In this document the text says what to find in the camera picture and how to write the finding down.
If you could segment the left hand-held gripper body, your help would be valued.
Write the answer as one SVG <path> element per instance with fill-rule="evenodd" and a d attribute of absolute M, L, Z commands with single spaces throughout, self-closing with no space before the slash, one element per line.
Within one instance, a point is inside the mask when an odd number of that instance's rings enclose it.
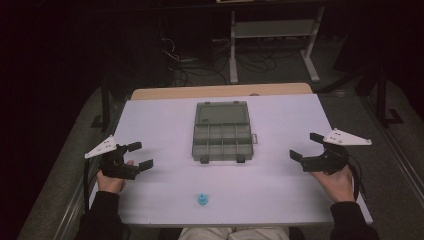
<path fill-rule="evenodd" d="M 99 169 L 105 176 L 134 180 L 140 171 L 137 166 L 127 165 L 124 162 L 124 155 L 127 152 L 127 145 L 119 145 L 114 136 L 110 135 L 87 152 L 84 158 L 91 159 L 96 156 L 103 156 L 99 163 Z"/>

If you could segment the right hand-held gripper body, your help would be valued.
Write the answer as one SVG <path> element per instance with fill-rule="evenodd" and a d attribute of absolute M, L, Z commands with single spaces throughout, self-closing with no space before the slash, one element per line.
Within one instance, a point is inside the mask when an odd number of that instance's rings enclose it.
<path fill-rule="evenodd" d="M 304 172 L 326 172 L 334 174 L 349 164 L 346 146 L 370 146 L 371 139 L 365 139 L 334 128 L 324 137 L 323 153 L 319 156 L 303 157 Z"/>

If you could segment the grey compartment organizer box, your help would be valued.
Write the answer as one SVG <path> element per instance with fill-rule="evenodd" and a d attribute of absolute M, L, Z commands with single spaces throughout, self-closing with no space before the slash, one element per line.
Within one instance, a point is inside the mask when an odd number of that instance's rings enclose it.
<path fill-rule="evenodd" d="M 245 163 L 254 156 L 253 137 L 246 101 L 197 104 L 192 141 L 195 161 Z"/>

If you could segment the person's left hand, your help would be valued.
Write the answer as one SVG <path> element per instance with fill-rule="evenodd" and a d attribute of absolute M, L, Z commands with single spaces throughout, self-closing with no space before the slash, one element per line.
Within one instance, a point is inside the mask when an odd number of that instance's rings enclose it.
<path fill-rule="evenodd" d="M 119 194 L 126 186 L 126 180 L 105 176 L 101 170 L 96 174 L 98 190 Z"/>

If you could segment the person's right hand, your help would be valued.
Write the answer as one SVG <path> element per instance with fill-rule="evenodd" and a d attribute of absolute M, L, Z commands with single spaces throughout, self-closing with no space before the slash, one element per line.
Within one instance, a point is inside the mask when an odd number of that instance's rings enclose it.
<path fill-rule="evenodd" d="M 332 175 L 324 172 L 312 172 L 311 175 L 335 203 L 355 201 L 352 173 L 348 166 Z"/>

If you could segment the black stand leg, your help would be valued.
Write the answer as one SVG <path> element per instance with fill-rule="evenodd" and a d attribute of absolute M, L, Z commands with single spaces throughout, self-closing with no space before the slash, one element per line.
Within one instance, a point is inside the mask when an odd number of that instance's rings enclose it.
<path fill-rule="evenodd" d="M 105 132 L 111 122 L 111 111 L 110 111 L 110 81 L 108 77 L 105 77 L 101 81 L 101 110 L 100 115 L 96 115 L 91 123 L 91 128 L 99 128 L 102 132 Z"/>
<path fill-rule="evenodd" d="M 381 66 L 377 67 L 376 116 L 383 127 L 402 124 L 403 120 L 395 109 L 386 108 L 387 77 Z"/>

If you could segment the person's light trousers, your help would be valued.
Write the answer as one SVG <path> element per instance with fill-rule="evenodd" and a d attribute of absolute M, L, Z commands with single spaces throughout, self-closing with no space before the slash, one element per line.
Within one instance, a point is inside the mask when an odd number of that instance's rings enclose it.
<path fill-rule="evenodd" d="M 290 240 L 281 227 L 184 228 L 178 240 Z"/>

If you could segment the white metal stand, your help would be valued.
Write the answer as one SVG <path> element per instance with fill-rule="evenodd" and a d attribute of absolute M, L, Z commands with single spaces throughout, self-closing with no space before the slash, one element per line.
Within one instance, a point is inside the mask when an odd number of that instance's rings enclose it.
<path fill-rule="evenodd" d="M 310 19 L 244 22 L 237 21 L 236 14 L 232 11 L 229 57 L 230 83 L 238 83 L 238 70 L 235 52 L 236 40 L 266 37 L 307 37 L 308 44 L 304 49 L 300 50 L 300 55 L 311 81 L 313 83 L 318 83 L 320 78 L 311 60 L 311 53 L 318 35 L 324 11 L 324 7 L 319 7 L 316 11 L 315 17 Z"/>

